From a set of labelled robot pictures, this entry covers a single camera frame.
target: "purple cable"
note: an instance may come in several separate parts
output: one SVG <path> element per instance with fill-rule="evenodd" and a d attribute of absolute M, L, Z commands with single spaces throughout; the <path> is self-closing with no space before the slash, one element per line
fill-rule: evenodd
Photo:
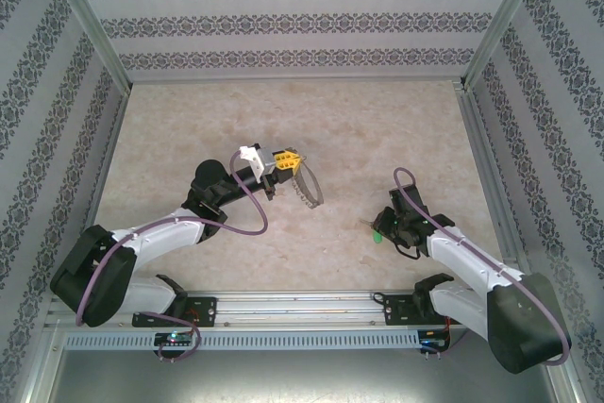
<path fill-rule="evenodd" d="M 161 351 L 163 351 L 163 347 L 165 347 L 167 344 L 160 344 L 159 349 L 158 349 L 158 356 L 159 356 L 160 361 L 168 361 L 170 363 L 182 361 L 183 359 L 187 359 L 189 356 L 192 355 L 192 353 L 197 351 L 197 348 L 201 345 L 201 332 L 199 331 L 199 328 L 196 325 L 194 325 L 193 323 L 190 323 L 185 320 L 181 320 L 180 318 L 175 318 L 174 316 L 162 315 L 160 313 L 154 313 L 152 311 L 142 311 L 141 315 L 150 316 L 152 318 L 159 318 L 161 320 L 171 321 L 172 323 L 179 323 L 182 326 L 188 326 L 192 330 L 195 331 L 195 344 L 193 345 L 193 348 L 191 348 L 188 351 L 185 351 L 184 353 L 182 353 L 180 356 L 178 356 L 176 358 L 166 358 L 165 356 L 162 356 Z"/>
<path fill-rule="evenodd" d="M 88 286 L 86 287 L 86 290 L 84 291 L 84 294 L 82 295 L 82 299 L 79 302 L 79 306 L 77 307 L 77 314 L 75 316 L 75 324 L 77 326 L 82 326 L 84 324 L 84 322 L 82 320 L 82 317 L 84 316 L 84 310 L 86 309 L 86 306 L 88 305 L 88 300 L 91 297 L 91 293 L 92 293 L 92 290 L 94 289 L 94 285 L 96 284 L 96 281 L 98 280 L 99 276 L 103 272 L 103 269 L 105 269 L 105 266 L 107 266 L 109 259 L 115 253 L 115 251 L 117 249 L 119 249 L 122 245 L 124 245 L 128 241 L 130 241 L 134 237 L 134 235 L 140 235 L 141 233 L 144 233 L 147 230 L 150 230 L 150 229 L 158 227 L 158 226 L 162 226 L 164 224 L 173 224 L 173 223 L 179 223 L 179 222 L 198 222 L 200 224 L 206 224 L 208 226 L 224 228 L 225 230 L 232 231 L 234 233 L 239 233 L 241 235 L 247 235 L 247 236 L 258 236 L 267 230 L 268 218 L 266 217 L 266 213 L 262 209 L 260 202 L 256 199 L 254 194 L 252 194 L 252 192 L 249 189 L 247 189 L 247 187 L 243 184 L 242 179 L 239 178 L 239 176 L 237 175 L 237 172 L 235 172 L 235 159 L 238 158 L 239 155 L 240 155 L 240 152 L 238 151 L 231 157 L 230 163 L 229 163 L 230 173 L 233 176 L 233 178 L 235 179 L 235 181 L 237 181 L 237 184 L 239 184 L 239 186 L 243 189 L 243 191 L 247 194 L 247 196 L 252 200 L 252 203 L 254 203 L 254 206 L 260 213 L 260 216 L 262 217 L 262 222 L 263 222 L 262 228 L 257 231 L 247 231 L 247 230 L 241 230 L 240 228 L 236 228 L 236 227 L 226 226 L 225 224 L 221 224 L 220 222 L 211 221 L 210 219 L 202 219 L 202 218 L 196 217 L 196 216 L 183 216 L 183 217 L 177 217 L 177 218 L 168 217 L 165 219 L 159 219 L 158 221 L 152 222 L 151 224 L 147 224 L 146 226 L 142 226 L 141 228 L 133 231 L 132 233 L 125 235 L 124 238 L 122 238 L 120 241 L 118 241 L 116 244 L 114 244 L 109 249 L 107 254 L 105 254 L 105 257 L 103 257 L 103 259 L 98 263 L 98 266 L 96 266 L 96 269 L 92 273 L 91 280 L 88 282 Z M 148 316 L 155 316 L 158 318 L 167 319 L 166 315 L 161 315 L 159 313 L 146 312 L 145 314 Z M 181 323 L 181 324 L 188 323 L 188 322 L 185 322 L 184 320 L 178 320 L 177 318 L 172 318 L 171 321 L 174 321 L 175 323 Z M 193 353 L 193 351 L 197 348 L 197 346 L 191 350 L 190 354 Z"/>
<path fill-rule="evenodd" d="M 547 309 L 547 307 L 544 305 L 544 303 L 541 302 L 537 298 L 537 296 L 535 296 L 533 293 L 531 293 L 527 287 L 525 287 L 522 283 L 520 283 L 518 280 L 516 280 L 510 274 L 508 274 L 503 269 L 503 267 L 501 267 L 499 264 L 493 262 L 490 257 L 487 257 L 484 254 L 482 254 L 473 245 L 466 243 L 464 238 L 460 238 L 457 235 L 454 235 L 450 231 L 446 230 L 438 222 L 436 222 L 434 219 L 432 219 L 432 217 L 429 214 L 427 214 L 420 207 L 418 207 L 417 204 L 415 202 L 413 202 L 413 200 L 411 200 L 411 198 L 407 195 L 407 193 L 403 189 L 403 186 L 400 184 L 400 181 L 398 180 L 398 172 L 405 172 L 408 176 L 411 177 L 411 181 L 413 184 L 415 184 L 415 176 L 409 170 L 407 170 L 403 167 L 397 167 L 396 169 L 394 169 L 394 182 L 396 183 L 396 187 L 398 188 L 400 193 L 402 193 L 403 197 L 405 197 L 405 200 L 407 200 L 407 202 L 412 207 L 414 207 L 417 212 L 419 212 L 422 216 L 424 216 L 424 218 L 427 221 L 429 221 L 436 228 L 441 230 L 443 232 L 443 234 L 448 236 L 451 240 L 455 241 L 456 243 L 463 244 L 463 246 L 468 251 L 470 251 L 474 256 L 476 256 L 479 260 L 481 260 L 487 266 L 489 266 L 491 269 L 498 272 L 501 276 L 503 276 L 504 278 L 509 280 L 510 283 L 514 287 L 516 287 L 520 292 L 522 292 L 522 294 L 524 296 L 526 296 L 528 298 L 528 300 L 530 302 L 532 302 L 537 307 L 537 309 L 539 309 L 541 311 L 541 313 L 545 316 L 545 318 L 547 318 L 547 321 L 549 321 L 549 323 L 551 323 L 551 326 L 554 327 L 554 330 L 556 330 L 556 333 L 558 334 L 558 336 L 560 337 L 560 341 L 562 342 L 562 355 L 554 361 L 545 361 L 545 362 L 543 362 L 543 364 L 553 366 L 553 365 L 562 365 L 563 363 L 565 363 L 570 354 L 570 345 L 568 344 L 568 340 L 566 339 L 566 336 L 564 335 L 564 331 L 562 330 L 560 323 L 558 323 L 558 320 L 556 320 L 556 317 L 551 313 L 551 311 L 549 311 Z"/>

